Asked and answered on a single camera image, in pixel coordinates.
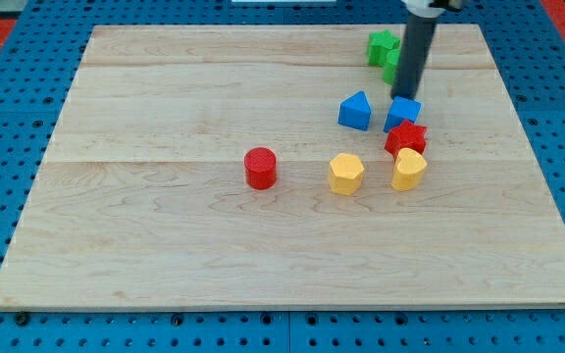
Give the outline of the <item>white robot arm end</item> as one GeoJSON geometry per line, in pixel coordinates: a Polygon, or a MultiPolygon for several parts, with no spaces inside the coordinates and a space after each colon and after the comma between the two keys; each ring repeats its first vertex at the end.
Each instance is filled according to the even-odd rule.
{"type": "Polygon", "coordinates": [[[443,12],[460,12],[468,0],[402,0],[406,9],[413,15],[433,19],[443,12]]]}

